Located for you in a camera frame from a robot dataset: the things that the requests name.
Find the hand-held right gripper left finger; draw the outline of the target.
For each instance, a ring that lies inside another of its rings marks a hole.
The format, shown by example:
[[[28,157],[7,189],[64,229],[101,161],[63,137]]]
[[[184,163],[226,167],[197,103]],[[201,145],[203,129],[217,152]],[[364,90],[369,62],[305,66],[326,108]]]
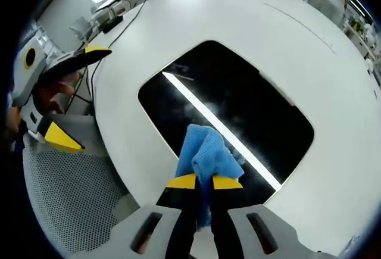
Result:
[[[110,235],[110,258],[189,258],[198,213],[198,179],[187,174],[166,184],[155,205],[119,222]]]

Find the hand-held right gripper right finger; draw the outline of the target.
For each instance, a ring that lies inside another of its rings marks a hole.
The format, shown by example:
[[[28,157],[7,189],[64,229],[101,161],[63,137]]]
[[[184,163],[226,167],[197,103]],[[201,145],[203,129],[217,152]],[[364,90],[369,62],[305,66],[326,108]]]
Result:
[[[249,205],[237,180],[213,176],[210,200],[220,258],[313,258],[291,225],[263,205]]]

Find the person's left hand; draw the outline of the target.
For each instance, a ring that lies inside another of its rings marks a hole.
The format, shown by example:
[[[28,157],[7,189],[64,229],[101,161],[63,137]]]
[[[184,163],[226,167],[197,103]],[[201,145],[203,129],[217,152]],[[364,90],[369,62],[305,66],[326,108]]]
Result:
[[[36,91],[36,102],[38,102],[40,109],[44,113],[55,111],[58,114],[63,114],[64,109],[58,95],[73,96],[75,94],[75,88],[72,84],[77,83],[81,77],[82,74],[77,71],[65,76],[56,83],[44,84],[38,87]]]

